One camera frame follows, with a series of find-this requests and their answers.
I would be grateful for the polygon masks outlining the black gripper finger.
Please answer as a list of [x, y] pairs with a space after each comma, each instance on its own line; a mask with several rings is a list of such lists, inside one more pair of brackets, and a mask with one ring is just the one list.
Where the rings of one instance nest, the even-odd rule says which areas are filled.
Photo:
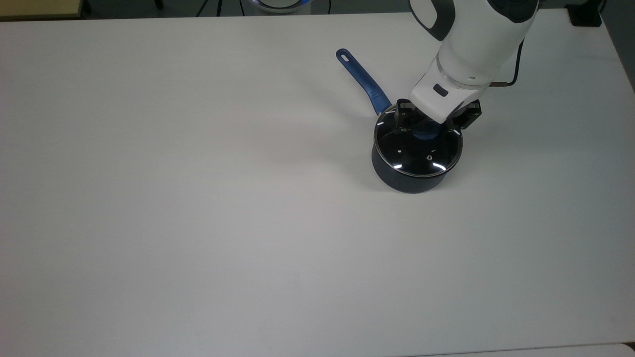
[[415, 106], [410, 100], [398, 99], [395, 104], [395, 131], [408, 131], [414, 112]]
[[446, 120], [449, 130], [465, 130], [482, 115], [480, 100], [474, 100], [469, 104], [457, 108]]

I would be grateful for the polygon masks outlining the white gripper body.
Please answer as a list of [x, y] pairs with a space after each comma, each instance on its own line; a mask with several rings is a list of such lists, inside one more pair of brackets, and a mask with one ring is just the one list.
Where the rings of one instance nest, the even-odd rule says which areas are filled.
[[489, 85], [490, 82], [476, 85], [460, 83], [443, 70], [439, 61], [434, 60], [410, 91], [410, 101], [424, 115], [443, 124], [478, 100]]

